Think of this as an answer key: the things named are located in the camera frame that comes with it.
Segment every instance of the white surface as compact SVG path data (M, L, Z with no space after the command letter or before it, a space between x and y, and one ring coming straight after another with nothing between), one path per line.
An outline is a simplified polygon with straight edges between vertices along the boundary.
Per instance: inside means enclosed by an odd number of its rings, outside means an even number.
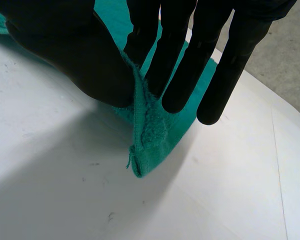
M300 114L248 73L137 179L131 128L0 42L0 240L300 240Z

